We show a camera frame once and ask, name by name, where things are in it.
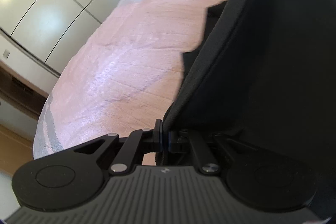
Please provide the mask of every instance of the pink bedspread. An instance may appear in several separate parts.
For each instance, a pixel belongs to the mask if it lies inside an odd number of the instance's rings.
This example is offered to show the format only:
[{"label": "pink bedspread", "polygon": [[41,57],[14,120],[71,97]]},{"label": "pink bedspread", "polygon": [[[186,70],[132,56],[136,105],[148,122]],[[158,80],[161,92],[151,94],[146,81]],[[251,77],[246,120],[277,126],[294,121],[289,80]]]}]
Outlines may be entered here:
[{"label": "pink bedspread", "polygon": [[[39,120],[34,157],[115,132],[152,128],[182,77],[181,52],[224,0],[122,0],[64,69]],[[146,163],[154,163],[150,156]]]}]

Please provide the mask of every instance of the ribbed surface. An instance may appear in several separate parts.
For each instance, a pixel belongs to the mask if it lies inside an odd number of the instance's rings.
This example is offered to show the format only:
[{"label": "ribbed surface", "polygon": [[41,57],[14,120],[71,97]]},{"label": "ribbed surface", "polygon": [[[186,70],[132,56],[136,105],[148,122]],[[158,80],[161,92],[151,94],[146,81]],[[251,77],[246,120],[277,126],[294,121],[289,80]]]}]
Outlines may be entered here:
[{"label": "ribbed surface", "polygon": [[139,166],[128,176],[113,177],[87,204],[65,212],[21,208],[8,224],[299,224],[317,218],[307,209],[263,213],[239,203],[217,177],[193,167]]}]

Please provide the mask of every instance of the brown wooden trim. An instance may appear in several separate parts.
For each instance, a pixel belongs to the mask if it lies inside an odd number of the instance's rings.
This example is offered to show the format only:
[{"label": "brown wooden trim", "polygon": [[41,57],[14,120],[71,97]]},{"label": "brown wooden trim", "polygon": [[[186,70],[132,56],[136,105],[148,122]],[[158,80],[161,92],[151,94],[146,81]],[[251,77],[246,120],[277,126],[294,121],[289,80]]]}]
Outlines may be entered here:
[{"label": "brown wooden trim", "polygon": [[33,160],[33,143],[0,125],[0,170],[9,175]]}]

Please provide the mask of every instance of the bedding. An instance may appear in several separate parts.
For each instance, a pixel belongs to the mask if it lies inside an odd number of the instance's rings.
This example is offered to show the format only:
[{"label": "bedding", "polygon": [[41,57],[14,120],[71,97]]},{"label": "bedding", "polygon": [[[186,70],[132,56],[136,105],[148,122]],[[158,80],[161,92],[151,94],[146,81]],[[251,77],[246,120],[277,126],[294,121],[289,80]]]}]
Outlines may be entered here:
[{"label": "bedding", "polygon": [[[225,0],[121,0],[70,60],[50,93],[34,158],[111,132],[152,128],[183,76],[182,52],[203,37],[206,10]],[[153,164],[149,155],[144,163]]]}]

